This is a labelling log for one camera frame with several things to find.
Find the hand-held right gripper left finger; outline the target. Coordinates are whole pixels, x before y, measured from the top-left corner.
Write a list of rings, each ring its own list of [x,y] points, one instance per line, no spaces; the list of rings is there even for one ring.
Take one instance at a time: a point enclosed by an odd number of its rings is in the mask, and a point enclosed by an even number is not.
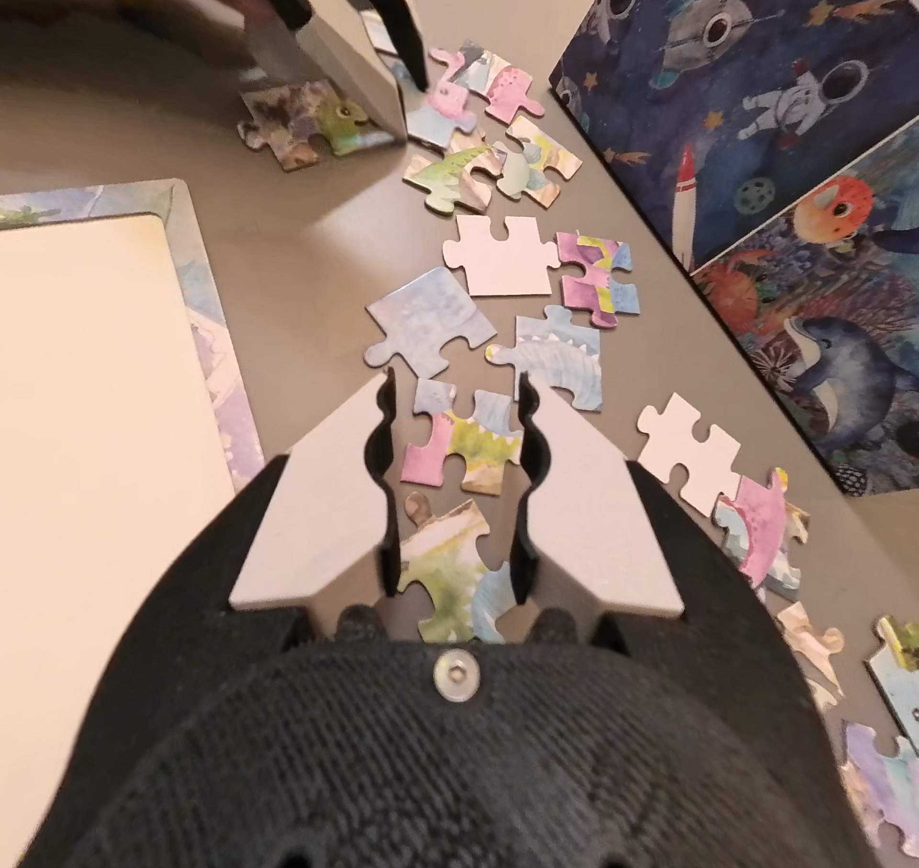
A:
[[[286,454],[229,603],[341,611],[393,597],[401,577],[393,369],[376,374]]]

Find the illustrated puzzle box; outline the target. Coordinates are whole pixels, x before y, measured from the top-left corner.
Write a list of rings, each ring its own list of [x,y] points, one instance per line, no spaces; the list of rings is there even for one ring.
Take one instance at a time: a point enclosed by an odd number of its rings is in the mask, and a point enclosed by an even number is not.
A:
[[[549,83],[850,496],[918,485],[918,0],[594,0]]]

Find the puzzle tray with painted border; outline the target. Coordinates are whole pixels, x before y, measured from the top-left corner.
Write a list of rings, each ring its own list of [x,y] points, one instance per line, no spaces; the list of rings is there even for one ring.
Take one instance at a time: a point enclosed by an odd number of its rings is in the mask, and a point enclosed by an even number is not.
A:
[[[49,810],[123,632],[261,469],[188,186],[2,197],[1,861]]]

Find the pink yellow joined jigsaw piece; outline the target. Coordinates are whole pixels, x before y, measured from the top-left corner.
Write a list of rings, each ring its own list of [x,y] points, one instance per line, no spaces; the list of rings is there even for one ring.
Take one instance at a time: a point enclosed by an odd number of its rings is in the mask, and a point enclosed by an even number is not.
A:
[[[570,232],[558,232],[555,241],[560,263],[583,271],[581,276],[565,275],[560,280],[566,308],[589,312],[591,325],[598,329],[614,329],[619,314],[640,314],[636,285],[615,277],[617,272],[632,271],[627,243]]]

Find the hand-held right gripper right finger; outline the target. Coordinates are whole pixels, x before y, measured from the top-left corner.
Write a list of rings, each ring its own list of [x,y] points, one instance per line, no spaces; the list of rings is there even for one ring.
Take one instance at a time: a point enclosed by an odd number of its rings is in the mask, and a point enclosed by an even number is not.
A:
[[[518,418],[529,484],[510,546],[516,603],[573,617],[681,616],[683,598],[625,454],[528,373],[519,380]]]

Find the pile of jigsaw pieces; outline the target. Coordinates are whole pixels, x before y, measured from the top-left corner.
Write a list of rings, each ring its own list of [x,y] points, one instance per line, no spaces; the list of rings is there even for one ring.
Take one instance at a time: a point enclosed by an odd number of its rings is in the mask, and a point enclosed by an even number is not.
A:
[[[356,103],[342,98],[326,80],[246,89],[242,93],[250,115],[238,124],[248,148],[270,148],[284,169],[299,169],[317,160],[311,139],[321,136],[339,156],[388,141],[385,133],[370,126],[370,117]],[[443,263],[471,299],[497,297],[549,297],[549,270],[560,260],[555,238],[543,241],[537,221],[509,216],[507,238],[494,238],[485,214],[490,192],[475,197],[477,180],[469,172],[483,169],[498,176],[499,166],[510,168],[510,152],[501,144],[489,145],[471,121],[448,128],[448,146],[442,161],[415,157],[405,180],[419,184],[435,198],[428,204],[442,214],[453,206],[470,203],[471,214],[456,217],[459,238],[443,246]],[[521,464],[524,436],[518,418],[519,380],[523,373],[545,380],[577,411],[598,413],[602,408],[601,329],[593,327],[590,313],[547,304],[543,318],[519,316],[512,347],[488,341],[486,357],[516,371],[513,398],[476,390],[474,413],[463,418],[454,412],[456,387],[437,379],[417,379],[415,414],[430,416],[428,442],[405,448],[400,479],[403,483],[440,487],[443,464],[449,455],[461,456],[465,478],[461,488],[470,494],[500,496],[504,468]],[[705,440],[694,435],[698,414],[682,396],[673,394],[663,411],[644,409],[638,430],[649,440],[639,466],[665,485],[676,466],[688,479],[681,499],[697,513],[708,515],[723,530],[720,552],[739,572],[742,582],[759,599],[771,590],[785,597],[786,608],[775,617],[783,641],[796,654],[819,669],[834,690],[806,678],[817,707],[824,711],[842,697],[831,657],[844,647],[844,636],[830,629],[813,630],[804,605],[798,601],[799,571],[789,565],[792,540],[805,543],[810,515],[786,499],[787,474],[769,471],[765,485],[736,474],[731,465],[739,444],[721,428],[712,427]],[[518,604],[510,580],[510,560],[489,569],[477,550],[477,539],[486,535],[475,501],[470,499],[455,513],[436,517],[426,497],[413,492],[405,502],[406,514],[417,532],[401,544],[399,593],[417,585],[432,603],[431,614],[419,620],[417,632],[427,643],[468,641],[501,644],[499,620]],[[845,761],[841,776],[846,794],[856,808],[860,824],[872,846],[879,846],[879,827],[897,828],[905,855],[917,859],[917,734],[898,738],[895,757],[879,753],[875,732],[867,725],[844,725]]]

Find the light blue jigsaw piece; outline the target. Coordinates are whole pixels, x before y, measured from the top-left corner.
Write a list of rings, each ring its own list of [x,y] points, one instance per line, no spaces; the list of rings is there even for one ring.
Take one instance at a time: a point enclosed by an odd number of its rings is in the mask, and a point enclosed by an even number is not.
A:
[[[420,380],[433,379],[449,366],[441,349],[464,338],[471,349],[497,335],[454,275],[434,268],[366,307],[384,332],[383,341],[370,345],[363,362],[379,368],[400,356]]]

